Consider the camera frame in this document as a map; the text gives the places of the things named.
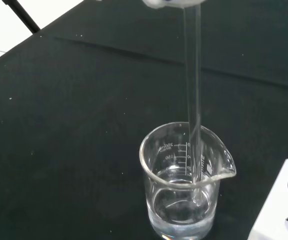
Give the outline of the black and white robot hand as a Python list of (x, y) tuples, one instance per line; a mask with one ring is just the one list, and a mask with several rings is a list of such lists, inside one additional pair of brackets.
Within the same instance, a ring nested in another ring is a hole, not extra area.
[(171, 8), (188, 8), (200, 5), (206, 0), (142, 0), (146, 6), (152, 9), (160, 9), (164, 7)]

